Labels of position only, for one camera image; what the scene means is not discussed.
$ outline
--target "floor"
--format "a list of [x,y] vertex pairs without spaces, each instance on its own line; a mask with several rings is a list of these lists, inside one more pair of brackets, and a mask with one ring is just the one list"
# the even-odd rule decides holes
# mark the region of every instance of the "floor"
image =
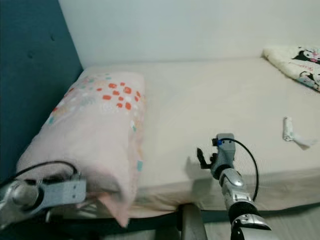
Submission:
[[[268,217],[267,223],[279,240],[319,240],[320,207],[315,207],[298,214]],[[229,240],[230,224],[228,222],[208,223],[205,225],[209,240]],[[127,234],[111,235],[104,240],[176,240],[179,233],[175,228],[148,230]]]

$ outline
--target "pink pillowcase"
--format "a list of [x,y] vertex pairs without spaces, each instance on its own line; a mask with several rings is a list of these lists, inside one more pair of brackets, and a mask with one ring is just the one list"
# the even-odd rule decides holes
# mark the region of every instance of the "pink pillowcase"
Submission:
[[[52,160],[73,163],[86,178],[90,195],[126,226],[143,166],[145,105],[145,82],[138,73],[101,73],[78,79],[21,156],[17,170]],[[63,165],[50,165],[22,177],[70,173]]]

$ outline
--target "white wall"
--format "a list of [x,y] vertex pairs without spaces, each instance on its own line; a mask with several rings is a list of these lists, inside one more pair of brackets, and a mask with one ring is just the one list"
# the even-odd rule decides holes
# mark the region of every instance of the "white wall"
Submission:
[[320,45],[320,0],[59,0],[83,67]]

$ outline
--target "bed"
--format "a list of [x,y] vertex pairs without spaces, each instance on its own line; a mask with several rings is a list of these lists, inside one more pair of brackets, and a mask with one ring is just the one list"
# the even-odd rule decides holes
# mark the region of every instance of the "bed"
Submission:
[[[282,139],[284,116],[292,116],[300,134],[320,134],[318,93],[285,77],[265,59],[89,67],[79,78],[114,71],[138,72],[146,81],[145,163],[131,218],[165,215],[186,203],[224,210],[220,186],[209,171],[200,169],[196,147],[209,159],[214,151],[211,138],[227,132],[257,159],[259,210],[320,201],[319,148],[303,150]],[[246,161],[237,148],[235,166],[253,191],[254,171]],[[108,216],[101,205],[64,211],[66,219]]]
[[[14,174],[25,147],[82,70],[59,4],[49,2],[1,3],[2,181]],[[26,37],[25,29],[32,34]],[[319,136],[317,92],[286,78],[263,58],[90,67],[80,78],[113,71],[138,72],[146,80],[145,163],[130,209],[129,229],[173,225],[173,212],[190,202],[208,210],[203,212],[205,221],[210,217],[219,220],[217,213],[225,210],[220,187],[208,171],[200,170],[196,159],[197,147],[208,159],[214,150],[211,138],[218,133],[233,133],[256,157],[261,180],[256,204],[260,210],[320,202],[318,146],[302,150],[282,140],[284,116],[293,118],[303,136]],[[246,167],[245,158],[237,148],[235,165],[253,190],[254,172]],[[101,205],[70,208],[63,215],[56,209],[56,215],[66,220],[59,218],[62,227],[78,235],[102,228],[107,231],[104,223],[119,228],[106,219],[109,214]],[[80,219],[89,220],[73,224]],[[24,237],[30,225],[22,225],[21,231],[16,230],[18,226],[10,229],[11,234]],[[38,238],[48,230],[48,225],[41,226]]]

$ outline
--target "black cable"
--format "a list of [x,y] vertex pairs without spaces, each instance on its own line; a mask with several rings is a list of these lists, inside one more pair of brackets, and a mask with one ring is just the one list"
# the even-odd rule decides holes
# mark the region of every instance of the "black cable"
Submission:
[[255,188],[254,188],[254,194],[252,196],[252,200],[255,201],[256,198],[257,198],[257,195],[258,195],[258,190],[259,190],[259,171],[258,171],[258,165],[257,165],[257,162],[254,158],[254,156],[252,155],[252,153],[249,151],[249,149],[243,145],[241,142],[239,142],[238,140],[235,140],[233,138],[228,138],[228,137],[224,137],[222,139],[219,139],[219,141],[232,141],[232,142],[235,142],[237,144],[239,144],[241,147],[243,147],[247,153],[250,155],[252,161],[253,161],[253,164],[254,164],[254,168],[255,168]]
[[39,168],[39,167],[42,167],[42,166],[45,166],[45,165],[51,165],[51,164],[64,164],[64,165],[67,165],[69,166],[70,168],[72,168],[73,170],[73,175],[77,174],[78,173],[78,170],[77,168],[70,162],[67,162],[67,161],[63,161],[63,160],[54,160],[54,161],[45,161],[45,162],[42,162],[42,163],[38,163],[38,164],[35,164],[35,165],[32,165],[30,167],[27,167],[26,169],[23,169],[19,172],[17,172],[15,175],[7,178],[6,180],[4,180],[3,182],[0,183],[0,188],[2,188],[3,186],[11,183],[13,180],[15,180],[17,177],[19,177],[20,175],[26,173],[26,172],[29,172],[30,170],[32,169],[36,169],[36,168]]

